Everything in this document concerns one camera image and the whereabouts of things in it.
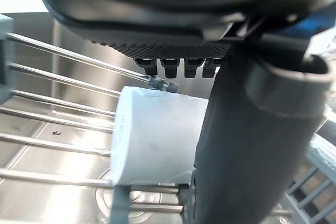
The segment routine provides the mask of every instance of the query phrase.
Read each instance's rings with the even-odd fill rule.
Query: white cup
[[[112,183],[189,183],[208,100],[124,87],[112,136]]]

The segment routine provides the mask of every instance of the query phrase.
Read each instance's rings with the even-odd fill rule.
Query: metal rack tine
[[[40,95],[40,94],[33,94],[33,93],[20,91],[20,90],[12,90],[11,95],[15,97],[30,99],[36,102],[42,102],[42,103],[48,103],[48,104],[52,104],[56,106],[61,106],[61,107],[65,107],[65,108],[69,108],[73,110],[79,110],[79,111],[84,111],[84,112],[88,112],[92,114],[109,116],[112,118],[114,118],[116,115],[115,112],[111,112],[108,110],[97,109],[97,108],[82,105],[79,103],[68,102],[62,99],[56,99],[56,98],[47,97],[47,96]]]
[[[92,154],[98,155],[103,157],[109,157],[111,154],[110,150],[105,149],[97,149],[97,148],[85,148],[80,147],[77,145],[72,144],[64,144],[64,143],[57,143],[47,140],[40,140],[32,137],[26,136],[18,136],[6,133],[0,133],[0,141],[9,142],[9,143],[16,143],[16,144],[24,144],[30,145],[35,147],[42,147],[60,151],[68,151],[68,152],[76,152],[76,153],[84,153],[84,154]]]
[[[33,47],[33,48],[36,48],[36,49],[39,49],[45,52],[50,52],[52,54],[56,54],[56,55],[59,55],[59,56],[62,56],[62,57],[65,57],[71,60],[75,60],[75,61],[82,62],[82,63],[88,64],[94,67],[98,67],[101,69],[109,70],[109,71],[121,74],[123,76],[130,77],[133,79],[137,79],[137,80],[144,81],[144,82],[148,82],[149,80],[149,77],[144,74],[137,73],[137,72],[125,69],[125,68],[121,68],[121,67],[106,63],[104,61],[93,59],[85,55],[81,55],[76,52],[72,52],[72,51],[69,51],[63,48],[59,48],[54,45],[50,45],[50,44],[47,44],[47,43],[44,43],[44,42],[41,42],[35,39],[31,39],[31,38],[28,38],[28,37],[25,37],[19,34],[8,33],[7,38],[11,41],[23,44],[28,47]]]
[[[88,123],[80,123],[80,122],[75,122],[71,120],[56,118],[53,116],[42,115],[42,114],[26,112],[26,111],[21,111],[21,110],[15,110],[15,109],[5,108],[1,106],[0,106],[0,113],[18,116],[21,118],[39,120],[39,121],[48,122],[48,123],[56,123],[56,124],[61,124],[65,126],[72,126],[72,127],[77,127],[80,129],[85,129],[85,130],[101,131],[101,132],[106,132],[106,133],[112,133],[113,131],[112,128],[105,127],[105,126],[98,126],[98,125],[93,125],[93,124],[88,124]]]
[[[25,37],[19,34],[7,33],[7,39],[10,41],[28,46],[28,47],[33,47],[38,50],[56,54],[64,58],[68,58],[68,59],[81,62],[81,63],[85,63],[85,64],[88,64],[88,65],[91,65],[97,68],[115,72],[123,76],[130,77],[132,79],[146,82],[147,84],[154,87],[155,89],[160,87],[159,89],[166,88],[167,91],[173,92],[173,93],[177,91],[177,84],[175,83],[167,82],[157,77],[155,78],[155,77],[147,76],[145,74],[137,73],[137,72],[125,69],[125,68],[121,68],[121,67],[109,64],[107,62],[93,59],[85,55],[81,55],[76,52],[72,52],[72,51],[69,51],[69,50],[66,50],[60,47],[56,47],[54,45],[50,45],[50,44],[47,44],[47,43],[44,43],[44,42],[41,42],[35,39],[31,39],[31,38],[28,38],[28,37]]]
[[[36,77],[40,77],[40,78],[44,78],[50,81],[57,81],[63,84],[67,84],[70,86],[74,86],[77,88],[82,88],[82,89],[86,89],[86,90],[90,90],[90,91],[95,91],[98,93],[102,93],[102,94],[106,94],[112,97],[119,97],[119,95],[121,94],[120,91],[116,91],[116,90],[111,90],[111,89],[107,89],[107,88],[103,88],[97,85],[93,85],[87,82],[83,82],[83,81],[79,81],[79,80],[75,80],[73,78],[69,78],[69,77],[65,77],[65,76],[60,76],[59,74],[55,74],[55,73],[50,73],[47,71],[43,71],[40,69],[36,69],[36,68],[31,68],[28,66],[23,66],[20,64],[16,64],[16,63],[12,63],[9,65],[9,68],[21,73],[25,73],[25,74],[29,74],[31,76],[36,76]]]
[[[21,180],[35,183],[55,184],[55,185],[86,186],[93,188],[113,189],[113,185],[109,180],[24,172],[21,170],[12,170],[12,169],[9,170],[4,168],[0,168],[0,178]],[[176,194],[179,189],[175,186],[151,185],[151,186],[139,186],[139,187],[132,186],[132,190],[136,191],[141,190],[163,194]]]

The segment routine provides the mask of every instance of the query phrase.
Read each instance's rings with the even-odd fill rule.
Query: metal bar
[[[23,180],[37,183],[70,185],[70,186],[87,186],[93,188],[113,188],[108,180],[78,178],[78,177],[64,177],[60,175],[43,174],[23,172],[18,170],[6,170],[0,168],[0,177],[13,180]]]
[[[109,157],[111,153],[109,150],[104,150],[104,149],[85,148],[85,147],[75,146],[72,144],[63,144],[63,143],[57,143],[57,142],[52,142],[52,141],[47,141],[47,140],[39,140],[39,139],[35,139],[32,137],[17,136],[17,135],[12,135],[12,134],[5,134],[5,133],[0,133],[0,141],[16,143],[16,144],[25,144],[25,145],[49,148],[49,149],[60,150],[60,151],[93,154],[93,155],[98,155],[98,156],[103,156],[103,157]]]
[[[285,210],[285,209],[272,209],[271,212],[268,213],[268,216],[271,217],[292,217],[293,211],[292,210]]]
[[[0,107],[0,113],[4,113],[7,115],[13,115],[13,116],[19,116],[21,118],[39,120],[39,121],[48,122],[48,123],[56,123],[56,124],[61,124],[61,125],[66,125],[66,126],[72,126],[72,127],[77,127],[77,128],[86,129],[86,130],[101,131],[101,132],[106,132],[106,133],[111,133],[113,131],[113,129],[109,127],[92,125],[88,123],[74,122],[71,120],[55,118],[53,116],[36,114],[36,113],[20,111],[20,110],[14,110],[14,109],[9,109],[5,107]]]
[[[298,180],[294,185],[292,185],[287,191],[287,194],[292,194],[294,193],[295,190],[299,189],[307,180],[309,180],[316,172],[318,169],[314,166],[312,167],[300,180]]]
[[[133,191],[148,191],[151,193],[177,194],[177,186],[132,186]]]
[[[20,91],[20,90],[12,90],[12,95],[16,97],[27,98],[27,99],[37,101],[37,102],[48,103],[52,105],[62,106],[62,107],[84,111],[88,113],[93,113],[93,114],[98,114],[98,115],[104,115],[104,116],[110,116],[110,117],[115,117],[116,115],[115,112],[111,112],[108,110],[101,110],[101,109],[97,109],[94,107],[90,107],[90,106],[86,106],[86,105],[82,105],[82,104],[78,104],[74,102],[68,102],[68,101],[64,101],[61,99],[46,97],[44,95],[33,94],[33,93]]]
[[[18,71],[18,72],[21,72],[21,73],[25,73],[25,74],[29,74],[31,76],[44,78],[44,79],[47,79],[47,80],[50,80],[50,81],[57,81],[57,82],[60,82],[60,83],[63,83],[63,84],[71,85],[71,86],[74,86],[74,87],[77,87],[77,88],[82,88],[82,89],[95,91],[95,92],[106,94],[106,95],[109,95],[109,96],[112,96],[112,97],[119,97],[119,95],[121,94],[120,91],[115,91],[115,90],[103,88],[103,87],[93,85],[93,84],[90,84],[90,83],[87,83],[87,82],[75,80],[73,78],[68,78],[68,77],[65,77],[65,76],[60,76],[59,74],[50,73],[50,72],[47,72],[47,71],[23,66],[23,65],[20,65],[20,64],[16,64],[16,63],[10,64],[9,67],[12,70],[15,70],[15,71]]]
[[[132,203],[130,211],[165,212],[170,214],[180,214],[183,206],[170,204]]]
[[[326,190],[329,186],[332,185],[332,181],[327,179],[321,185],[319,185],[315,190],[313,190],[310,194],[306,196],[300,203],[298,203],[298,208],[305,207],[309,202],[314,200],[317,196],[319,196],[324,190]]]
[[[335,209],[336,209],[336,200],[333,201],[331,204],[329,204],[327,207],[325,207],[322,211],[320,211],[313,218],[311,218],[310,223],[315,224],[315,223],[319,222],[321,219],[326,217],[328,214],[333,212]]]
[[[62,57],[65,57],[71,60],[75,60],[78,62],[82,62],[88,65],[94,66],[94,67],[112,71],[112,72],[121,74],[123,76],[130,77],[133,79],[137,79],[137,80],[144,81],[144,82],[148,82],[149,80],[149,77],[144,74],[137,73],[137,72],[125,69],[125,68],[120,68],[118,66],[106,63],[104,61],[93,59],[93,58],[90,58],[90,57],[87,57],[81,54],[77,54],[75,52],[65,50],[63,48],[59,48],[59,47],[56,47],[56,46],[53,46],[53,45],[50,45],[50,44],[47,44],[47,43],[44,43],[38,40],[34,40],[34,39],[31,39],[25,36],[9,33],[7,34],[7,38],[11,41],[23,44],[28,47],[33,47],[33,48],[36,48],[36,49],[39,49],[45,52],[50,52],[52,54],[56,54],[56,55],[59,55],[59,56],[62,56]]]

